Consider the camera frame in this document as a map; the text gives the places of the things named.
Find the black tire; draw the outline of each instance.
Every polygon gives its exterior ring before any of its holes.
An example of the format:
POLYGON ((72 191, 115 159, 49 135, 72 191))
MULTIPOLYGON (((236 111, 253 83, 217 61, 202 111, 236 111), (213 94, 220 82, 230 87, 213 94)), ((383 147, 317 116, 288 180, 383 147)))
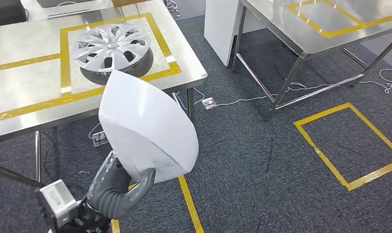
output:
MULTIPOLYGON (((138 61, 134 66, 120 71, 133 75, 135 77, 141 77, 147 74, 149 70, 152 68, 153 60, 154 57, 153 57, 152 49, 149 49, 146 55, 144 55, 143 58, 140 61, 138 61)), ((92 72, 84 68, 80 68, 80 71, 84 75, 84 77, 86 77, 88 80, 103 86, 107 84, 108 78, 110 77, 111 74, 111 72, 108 73, 92 72)))

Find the stainless steel table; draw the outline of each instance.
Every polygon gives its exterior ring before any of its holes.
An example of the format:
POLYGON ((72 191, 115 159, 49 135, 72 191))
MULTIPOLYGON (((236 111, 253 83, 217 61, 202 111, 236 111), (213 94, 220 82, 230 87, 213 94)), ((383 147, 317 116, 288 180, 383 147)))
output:
POLYGON ((39 130, 96 115, 104 90, 69 58, 73 40, 88 28, 125 21, 152 34, 154 63, 141 78, 167 93, 186 89, 193 119, 193 87, 207 73, 161 0, 0 27, 0 141, 36 132, 37 182, 39 130))
POLYGON ((237 60, 241 61, 271 100, 272 105, 266 114, 267 119, 273 115, 276 109, 347 82, 353 81, 352 85, 356 84, 392 49, 391 43, 368 66, 345 48, 345 46, 392 33, 392 0, 239 0, 239 2, 242 5, 242 11, 232 69, 235 71, 237 60), (246 10, 252 12, 298 55, 296 63, 276 98, 270 94, 239 53, 246 10), (284 93, 294 81, 297 71, 305 60, 340 49, 364 67, 364 72, 294 100, 281 103, 284 93))

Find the electrical outlet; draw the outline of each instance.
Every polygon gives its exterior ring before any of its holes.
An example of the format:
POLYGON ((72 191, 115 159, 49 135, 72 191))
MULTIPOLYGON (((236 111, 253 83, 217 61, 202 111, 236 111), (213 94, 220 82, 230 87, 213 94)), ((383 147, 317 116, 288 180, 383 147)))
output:
POLYGON ((206 110, 212 109, 212 108, 217 106, 217 104, 214 101, 213 97, 210 97, 210 98, 202 100, 202 104, 206 108, 206 110))
POLYGON ((93 134, 93 146, 99 147, 103 144, 108 143, 107 136, 104 131, 93 134))

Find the carpet floor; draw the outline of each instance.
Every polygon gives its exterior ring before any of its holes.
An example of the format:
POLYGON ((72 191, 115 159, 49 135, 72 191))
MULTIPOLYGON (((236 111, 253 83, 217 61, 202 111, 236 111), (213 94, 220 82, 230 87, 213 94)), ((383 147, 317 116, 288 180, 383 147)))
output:
MULTIPOLYGON (((231 103, 263 96, 241 65, 237 73, 222 65, 203 37, 203 16, 177 23, 209 75, 198 87, 206 97, 231 103)), ((361 45, 348 49, 366 62, 375 58, 361 45)), ((241 54, 272 93, 296 59, 268 30, 243 35, 241 54)), ((382 68, 391 66, 380 62, 366 80, 384 83, 378 77, 382 68)), ((338 51, 306 62, 297 81, 318 86, 361 71, 338 51)), ((384 74, 392 79, 392 73, 384 74)), ((308 91, 289 91, 285 98, 308 91)), ((204 231, 392 232, 392 171, 348 191, 293 124, 347 102, 392 142, 392 90, 385 94, 373 83, 343 85, 283 108, 270 121, 263 114, 267 99, 211 110, 197 104, 200 152, 185 177, 204 231)), ((76 198, 85 194, 111 150, 108 144, 92 147, 87 134, 97 122, 94 116, 43 131, 45 183, 63 179, 76 198)), ((349 109, 303 128, 348 183, 392 163, 392 149, 349 109)), ((0 143, 0 165, 34 177, 34 135, 0 143)), ((177 180, 155 185, 119 223, 121 232, 194 232, 177 180)), ((46 231, 34 189, 0 176, 0 233, 46 231)))

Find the yellow tape rectangle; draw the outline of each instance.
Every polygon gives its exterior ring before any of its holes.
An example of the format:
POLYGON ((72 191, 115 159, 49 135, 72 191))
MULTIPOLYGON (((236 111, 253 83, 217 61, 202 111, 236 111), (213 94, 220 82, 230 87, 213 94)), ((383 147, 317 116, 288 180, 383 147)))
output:
MULTIPOLYGON (((33 63, 48 61, 48 60, 52 60, 52 59, 60 59, 60 66, 61 66, 60 67, 60 70, 61 70, 60 71, 61 72, 60 83, 61 83, 61 90, 62 90, 61 97, 59 97, 57 99, 53 99, 53 100, 48 100, 45 102, 35 103, 35 104, 25 106, 22 108, 17 108, 17 109, 13 109, 10 111, 2 112, 2 113, 0 113, 0 120, 20 116, 23 114, 39 111, 39 110, 50 108, 50 107, 55 107, 58 105, 63 105, 63 104, 69 103, 69 102, 74 102, 77 100, 82 100, 85 98, 89 98, 92 96, 102 94, 104 91, 104 87, 99 87, 96 89, 92 89, 92 90, 88 90, 88 91, 84 91, 84 92, 80 92, 80 93, 75 93, 75 94, 71 93, 70 56, 69 56, 69 50, 68 50, 68 32, 84 29, 86 27, 92 28, 92 27, 97 27, 97 26, 101 26, 104 24, 124 22, 124 21, 128 21, 131 19, 137 19, 137 18, 146 18, 165 58, 171 56, 171 51, 170 51, 159 27, 157 26, 156 21, 154 20, 151 13, 143 13, 143 14, 134 15, 134 16, 120 17, 120 18, 115 18, 115 19, 111 19, 111 20, 105 20, 105 21, 100 21, 100 22, 95 22, 95 23, 82 24, 82 25, 78 25, 78 26, 62 28, 62 29, 60 29, 60 53, 0 65, 0 70, 2 70, 2 69, 9 69, 9 68, 17 67, 17 66, 24 66, 24 65, 29 65, 29 64, 33 64, 33 63)), ((159 71, 159 72, 156 72, 153 74, 145 75, 140 78, 145 81, 152 81, 152 80, 164 78, 164 77, 167 77, 170 75, 181 73, 181 69, 179 68, 176 61, 169 62, 168 64, 169 64, 169 69, 159 71)))
POLYGON ((313 28, 315 31, 320 33, 320 35, 322 35, 323 37, 326 37, 326 38, 332 38, 332 37, 335 37, 335 36, 338 36, 338 35, 343 35, 343 34, 346 34, 346 33, 355 32, 355 31, 360 30, 360 29, 364 29, 364 28, 368 28, 368 27, 379 25, 381 23, 392 21, 392 15, 391 15, 391 16, 382 17, 382 18, 378 18, 378 19, 375 19, 375 20, 363 22, 363 21, 359 20, 358 18, 356 18, 355 16, 351 15, 350 13, 348 13, 347 11, 343 10, 342 8, 340 8, 337 4, 332 3, 330 0, 306 0, 306 1, 301 1, 299 3, 293 3, 293 4, 290 4, 290 5, 287 5, 287 8, 290 11, 292 11, 295 15, 297 15, 303 22, 308 24, 311 28, 313 28), (316 4, 318 2, 325 2, 327 5, 331 6, 333 9, 337 10, 338 12, 340 12, 342 15, 346 16, 347 18, 351 19, 353 22, 357 23, 357 25, 351 26, 351 27, 347 27, 347 28, 342 28, 342 29, 339 29, 339 30, 331 31, 331 32, 327 32, 323 28, 318 26, 314 21, 312 21, 309 18, 307 18, 302 12, 300 12, 298 10, 298 8, 301 7, 301 6, 306 6, 306 5, 310 5, 310 4, 316 4))
MULTIPOLYGON (((180 188, 182 189, 184 199, 186 201, 188 212, 190 213, 191 221, 193 222, 196 233, 204 233, 202 224, 200 223, 199 216, 197 215, 196 208, 194 207, 193 199, 191 198, 190 190, 188 189, 186 179, 184 176, 178 177, 180 188)), ((129 186, 129 190, 136 186, 136 183, 129 186)), ((111 220, 111 229, 114 233, 120 233, 119 221, 117 219, 111 220)))
POLYGON ((363 122, 369 126, 369 128, 377 134, 391 149, 392 149, 392 142, 389 141, 385 135, 383 135, 365 116, 362 115, 359 110, 357 110, 351 103, 345 103, 340 106, 325 110, 323 112, 317 113, 315 115, 306 117, 304 119, 298 120, 294 122, 294 125, 296 128, 299 130, 299 132, 303 135, 303 137, 306 139, 306 141, 314 148, 315 152, 319 155, 319 157, 323 160, 323 162, 327 165, 327 167, 330 169, 330 171, 333 173, 333 175, 339 180, 339 182, 347 188, 348 191, 351 191, 357 187, 360 187, 364 185, 365 183, 368 183, 376 178, 379 178, 383 176, 386 173, 389 173, 392 171, 392 163, 384 166, 376 171, 373 171, 355 181, 352 182, 347 182, 343 176, 339 173, 339 171, 335 168, 335 166, 329 161, 329 159, 326 157, 326 155, 316 146, 316 144, 311 140, 309 134, 303 129, 303 125, 307 124, 309 122, 312 122, 314 120, 320 119, 322 117, 325 117, 329 114, 338 112, 340 110, 350 108, 360 119, 363 120, 363 122))

